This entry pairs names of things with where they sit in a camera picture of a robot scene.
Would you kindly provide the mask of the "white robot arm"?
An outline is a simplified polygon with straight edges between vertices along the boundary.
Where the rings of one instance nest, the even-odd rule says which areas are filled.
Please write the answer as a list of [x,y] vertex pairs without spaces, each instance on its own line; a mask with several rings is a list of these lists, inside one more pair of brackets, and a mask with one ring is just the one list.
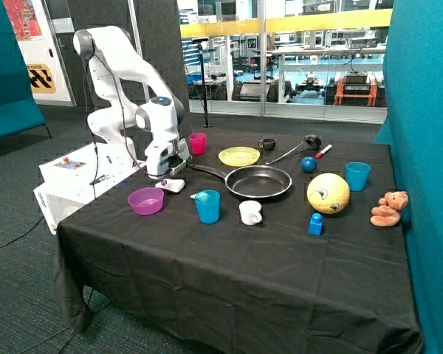
[[137,154],[126,131],[137,127],[151,135],[144,150],[150,177],[161,179],[182,171],[190,158],[188,144],[179,135],[185,108],[159,72],[137,54],[129,34],[115,26],[81,29],[74,34],[73,44],[94,93],[109,103],[92,112],[87,122],[111,156],[135,166]]

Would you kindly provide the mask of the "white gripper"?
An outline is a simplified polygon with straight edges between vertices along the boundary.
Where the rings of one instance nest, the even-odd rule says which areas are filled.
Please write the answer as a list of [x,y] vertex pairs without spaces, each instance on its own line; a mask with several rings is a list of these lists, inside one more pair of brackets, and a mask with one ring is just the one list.
[[145,149],[145,166],[149,177],[174,176],[182,171],[190,160],[185,138],[171,141],[153,140]]

